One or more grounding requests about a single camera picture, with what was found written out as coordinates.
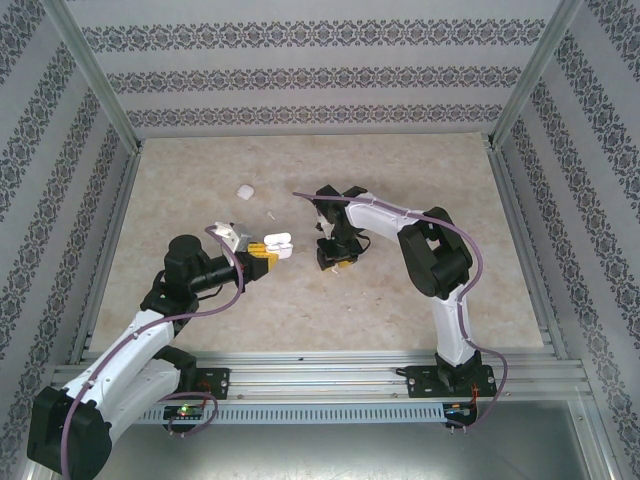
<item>striped wall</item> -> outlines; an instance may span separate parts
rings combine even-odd
[[[139,136],[491,132],[558,0],[75,0]]]
[[[502,146],[625,479],[640,478],[639,12],[585,1]]]
[[[36,0],[0,2],[0,478],[68,361],[129,154]]]

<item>beige floor surface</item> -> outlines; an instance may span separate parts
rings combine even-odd
[[[248,183],[256,194],[236,196]],[[288,231],[294,255],[251,283],[229,311],[193,320],[176,346],[191,351],[407,350],[435,348],[429,299],[411,284],[400,249],[372,235],[371,249],[336,275],[315,259],[315,210],[294,190],[352,185],[415,209],[435,205],[478,241],[486,270],[470,294],[473,334],[489,347],[542,342],[479,134],[152,139],[145,144],[91,349],[102,351],[138,311],[163,268],[169,241],[244,223],[261,240]],[[276,219],[266,214],[271,210]],[[233,285],[203,302],[221,305]]]

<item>purple cable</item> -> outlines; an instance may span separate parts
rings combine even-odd
[[[202,398],[205,398],[207,400],[211,400],[213,402],[213,404],[215,405],[215,408],[213,410],[213,413],[211,414],[211,417],[209,417],[207,420],[205,420],[204,422],[198,424],[197,426],[195,426],[194,428],[192,428],[188,432],[180,433],[179,435],[182,438],[186,438],[186,437],[190,437],[191,435],[195,435],[200,430],[208,427],[211,424],[211,422],[213,422],[213,419],[218,416],[218,408],[219,408],[218,407],[218,399],[216,397],[214,397],[213,395],[211,395],[210,393],[207,393],[207,392],[171,393],[171,394],[167,395],[166,397],[162,398],[160,401],[163,402],[165,400],[174,400],[176,398],[185,398],[185,397],[202,397]],[[169,430],[169,435],[173,435],[175,433],[171,427],[173,425],[173,421],[176,418],[177,417],[171,417],[169,419],[169,425],[167,425],[167,429]]]
[[[147,330],[149,330],[149,329],[151,329],[153,327],[156,327],[158,325],[161,325],[161,324],[167,323],[167,322],[175,322],[177,320],[184,320],[186,318],[206,317],[206,316],[209,316],[209,315],[215,315],[216,313],[221,313],[221,312],[224,312],[225,310],[227,310],[229,307],[231,307],[240,298],[240,295],[242,294],[242,289],[244,287],[244,277],[242,275],[242,268],[240,268],[240,261],[235,256],[235,254],[233,253],[231,248],[229,248],[227,246],[227,244],[224,243],[222,238],[220,238],[218,235],[216,235],[214,233],[215,229],[216,229],[215,225],[210,225],[207,228],[205,228],[204,231],[207,234],[209,234],[211,237],[213,237],[214,240],[216,240],[220,244],[222,249],[225,252],[227,252],[227,254],[229,254],[229,257],[233,260],[233,265],[234,265],[234,267],[236,269],[236,272],[238,274],[238,290],[236,291],[236,294],[226,304],[224,304],[221,307],[214,308],[213,310],[207,310],[205,312],[183,313],[181,315],[174,315],[172,317],[160,318],[160,319],[155,320],[155,321],[153,321],[151,323],[148,323],[147,325],[145,325],[143,327],[140,327],[138,330],[136,330],[135,332],[133,332],[130,335],[128,335],[127,337],[125,337],[119,344],[117,344],[113,348],[113,350],[111,350],[109,352],[109,354],[104,358],[104,360],[102,362],[100,362],[100,364],[95,368],[93,373],[89,376],[87,381],[82,386],[82,389],[80,389],[80,391],[78,392],[78,395],[73,400],[73,403],[71,403],[71,408],[69,408],[69,413],[67,413],[67,417],[64,420],[64,426],[62,428],[62,439],[61,439],[61,442],[60,442],[60,466],[61,466],[61,469],[62,469],[62,477],[65,480],[70,480],[71,479],[70,474],[69,474],[69,456],[68,456],[69,431],[71,429],[71,419],[73,418],[73,414],[78,409],[78,406],[80,405],[80,402],[82,401],[82,398],[87,393],[87,391],[92,387],[91,383],[93,381],[95,381],[96,378],[98,378],[98,375],[100,375],[100,372],[102,372],[102,370],[104,370],[104,368],[113,359],[113,357],[115,357],[116,354],[120,350],[122,350],[122,348],[124,348],[125,345],[127,345],[129,342],[131,342],[132,340],[137,338],[140,334],[146,332]]]
[[[457,312],[458,312],[458,324],[460,325],[460,332],[462,333],[462,337],[464,338],[464,340],[469,344],[469,346],[471,346],[471,348],[474,348],[474,349],[478,350],[479,352],[483,352],[483,353],[486,353],[488,355],[493,355],[494,357],[499,358],[500,361],[502,362],[502,366],[504,368],[504,372],[502,374],[502,379],[500,380],[500,385],[498,386],[498,389],[496,390],[496,394],[494,395],[493,399],[491,400],[491,403],[489,403],[489,406],[485,410],[485,412],[482,415],[482,417],[480,417],[478,420],[475,421],[475,423],[473,423],[472,425],[467,427],[467,430],[475,428],[477,425],[482,423],[484,421],[484,419],[487,417],[487,415],[491,412],[491,410],[493,410],[493,407],[495,406],[496,402],[498,401],[498,398],[502,394],[502,390],[504,390],[504,386],[507,383],[507,375],[509,373],[509,365],[507,363],[506,357],[503,354],[501,354],[500,352],[497,352],[495,350],[490,350],[488,348],[484,348],[484,347],[480,347],[480,346],[476,345],[469,338],[469,334],[467,333],[467,329],[464,327],[464,319],[463,319],[463,314],[462,314],[462,299],[478,283],[478,281],[480,281],[480,276],[482,275],[482,272],[484,270],[484,260],[482,259],[482,253],[480,252],[480,247],[478,247],[478,244],[475,242],[475,240],[473,238],[471,238],[471,236],[467,232],[465,232],[464,230],[456,227],[452,223],[445,222],[444,220],[440,220],[438,218],[427,217],[426,215],[422,215],[420,213],[414,213],[414,212],[412,212],[412,211],[410,211],[408,209],[398,208],[398,207],[396,207],[394,205],[389,205],[388,203],[382,202],[380,200],[374,200],[372,198],[368,198],[367,199],[367,198],[333,197],[333,196],[330,196],[330,195],[310,195],[308,193],[300,193],[300,192],[293,192],[293,195],[295,197],[301,197],[301,198],[305,198],[307,200],[325,200],[325,201],[332,201],[332,202],[340,202],[340,201],[342,201],[342,202],[348,202],[348,203],[361,203],[361,204],[365,204],[365,205],[374,205],[374,206],[377,206],[377,207],[382,207],[382,208],[384,208],[384,209],[386,209],[386,210],[388,210],[390,212],[396,213],[398,215],[402,215],[404,217],[415,218],[416,220],[423,220],[425,222],[429,222],[429,223],[434,223],[436,225],[440,225],[441,227],[445,227],[445,228],[451,230],[452,232],[457,233],[463,239],[466,240],[466,242],[469,244],[469,246],[473,250],[473,253],[476,256],[476,260],[478,262],[478,270],[476,271],[475,276],[466,285],[466,287],[464,287],[462,289],[462,291],[460,292],[460,295],[458,295],[458,298],[456,299]]]

